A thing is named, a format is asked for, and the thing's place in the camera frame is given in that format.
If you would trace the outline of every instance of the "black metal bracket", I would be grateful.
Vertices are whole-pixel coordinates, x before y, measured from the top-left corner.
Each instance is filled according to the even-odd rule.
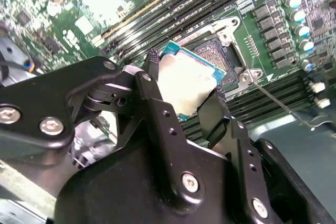
[[[222,100],[215,90],[197,112],[209,148],[225,155],[233,165],[235,177],[230,183],[239,184],[233,215],[242,217],[244,223],[274,223],[277,216],[272,213],[258,151],[251,145],[247,129],[231,117]]]
[[[20,93],[25,99],[17,96]],[[119,123],[121,119],[135,122],[125,123],[119,147],[127,144],[139,122],[146,124],[160,188],[175,211],[187,214],[202,203],[202,177],[174,109],[162,101],[156,80],[141,69],[120,70],[106,58],[94,57],[1,89],[0,96],[0,106],[16,108],[21,114],[15,123],[0,124],[0,157],[10,153],[7,157],[31,163],[57,163],[68,151],[76,122],[111,111],[119,115]],[[41,121],[50,117],[63,125],[62,132],[48,135],[39,129]],[[186,174],[197,180],[196,190],[183,183]]]
[[[261,138],[254,146],[261,155],[272,207],[283,222],[336,223],[273,143]]]

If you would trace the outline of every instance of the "motherboard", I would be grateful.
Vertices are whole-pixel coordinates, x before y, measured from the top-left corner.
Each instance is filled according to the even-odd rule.
[[[0,31],[31,56],[23,63],[30,70],[30,61],[49,72],[97,55],[140,67],[151,49],[163,52],[172,41],[226,72],[219,89],[246,124],[323,109],[330,100],[321,91],[336,83],[336,0],[0,0],[0,7]]]

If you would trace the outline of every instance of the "cable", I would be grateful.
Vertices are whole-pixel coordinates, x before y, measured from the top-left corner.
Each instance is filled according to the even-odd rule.
[[[17,64],[15,62],[12,62],[12,61],[0,60],[0,66],[7,66],[7,67],[10,67],[10,68],[15,68],[15,69],[22,70],[22,71],[30,73],[29,70],[26,69],[24,66],[22,66],[20,64]]]

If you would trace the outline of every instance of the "black ram slot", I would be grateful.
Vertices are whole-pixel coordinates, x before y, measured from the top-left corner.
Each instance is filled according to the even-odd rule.
[[[169,9],[167,12],[165,12],[161,17],[153,17],[149,20],[147,20],[147,22],[145,23],[144,27],[141,28],[143,35],[139,35],[139,36],[146,36],[143,38],[138,39],[137,37],[132,38],[133,40],[140,40],[140,41],[144,41],[146,40],[146,38],[148,38],[149,36],[158,33],[160,30],[163,29],[163,27],[168,27],[170,24],[173,24],[174,22],[176,22],[176,20],[179,20],[183,17],[183,15],[188,15],[188,13],[192,13],[194,12],[195,9],[201,8],[200,6],[204,5],[204,3],[210,2],[212,5],[214,5],[214,3],[212,2],[216,2],[216,0],[195,0],[193,1],[191,4],[185,6],[183,9],[181,9],[180,12],[177,13],[173,13],[171,16],[169,16],[166,20],[163,20],[162,22],[159,22],[158,24],[156,24],[155,26],[152,26],[152,23],[154,20],[159,20],[161,17],[164,17],[165,15],[167,15],[169,12],[172,12],[173,8]],[[128,44],[131,44],[131,41],[124,41],[127,40],[127,38],[129,38],[132,35],[135,35],[139,32],[140,29],[133,29],[133,31],[126,33],[125,35],[122,35],[122,39],[120,39],[118,37],[118,42],[117,44],[119,45],[116,50],[120,50],[122,49],[123,46],[126,46]]]
[[[147,33],[142,35],[142,37],[138,38],[137,40],[140,41],[138,44],[132,45],[131,43],[129,43],[131,46],[127,49],[126,54],[129,54],[130,52],[134,52],[134,50],[135,49],[137,50],[138,47],[140,47],[139,49],[141,49],[142,47],[146,46],[147,41],[148,40],[151,41],[150,37],[156,34],[158,30],[164,31],[165,28],[168,28],[170,26],[170,27],[175,27],[175,28],[172,28],[171,31],[175,31],[176,29],[181,31],[184,23],[190,24],[188,20],[193,20],[193,17],[199,19],[198,17],[199,15],[204,16],[202,15],[203,13],[208,14],[209,11],[213,12],[215,9],[221,7],[222,5],[226,5],[228,1],[229,0],[210,0],[209,2],[203,2],[202,4],[198,6],[196,5],[195,7],[193,7],[192,10],[188,10],[187,13],[185,12],[183,12],[182,14],[179,13],[178,16],[174,16],[173,19],[169,19],[169,20],[162,22],[160,26],[157,27],[157,29],[149,30]]]
[[[218,2],[216,5],[208,8],[203,13],[201,13],[201,16],[196,16],[188,20],[185,24],[182,24],[179,27],[176,27],[175,29],[171,30],[167,34],[163,34],[160,36],[152,37],[148,39],[148,41],[145,43],[145,45],[141,45],[139,48],[135,48],[132,50],[128,50],[127,52],[123,52],[121,54],[120,58],[123,58],[126,60],[122,64],[126,62],[133,62],[137,60],[139,57],[141,57],[143,54],[145,54],[150,48],[156,48],[161,44],[166,44],[171,38],[174,38],[175,36],[179,35],[182,31],[188,30],[189,28],[193,27],[195,23],[197,23],[198,20],[203,20],[204,18],[210,16],[214,11],[219,10],[220,8],[228,7],[230,4],[235,3],[237,0],[226,0],[225,2]]]
[[[274,81],[264,88],[292,110],[298,110],[313,104],[313,93],[308,85],[306,74],[298,71],[280,80]],[[259,90],[254,90],[227,102],[232,116],[245,125],[258,123],[270,117],[275,117],[284,110]],[[202,139],[201,126],[197,116],[182,122],[187,139],[198,141]]]
[[[143,29],[147,24],[150,24],[151,21],[159,19],[160,16],[161,17],[165,16],[168,12],[178,8],[180,5],[186,3],[187,1],[188,0],[172,0],[169,3],[162,5],[162,7],[155,10],[155,12],[153,13],[148,12],[142,15],[141,17],[139,17],[138,19],[132,21],[132,23],[134,23],[133,26],[128,26],[127,30],[123,31],[122,33],[116,31],[109,39],[116,39],[118,41],[116,42],[116,44],[119,44],[124,39],[134,34],[133,31],[138,31],[138,30]]]

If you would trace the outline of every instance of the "green circuit board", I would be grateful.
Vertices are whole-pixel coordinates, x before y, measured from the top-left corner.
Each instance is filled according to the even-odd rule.
[[[237,46],[249,68],[262,70],[258,80],[261,85],[297,71],[305,59],[311,59],[315,69],[324,69],[327,63],[334,65],[336,39],[330,0],[302,0],[299,9],[306,18],[299,23],[290,20],[293,9],[285,5],[286,0],[274,0],[273,12],[279,12],[283,23],[280,29],[286,34],[284,40],[291,53],[290,57],[286,54],[281,65],[272,58],[260,18],[254,12],[268,1],[0,0],[0,17],[41,61],[43,71],[96,55],[105,55],[122,65],[141,66],[149,48],[163,49],[169,40],[178,42],[206,24],[233,16],[240,19],[234,32]],[[322,24],[316,25],[318,19]],[[136,29],[123,33],[127,25]],[[314,50],[304,52],[299,48],[303,39],[293,31],[298,25],[310,27],[308,39],[315,43]],[[252,88],[236,92],[232,98]]]

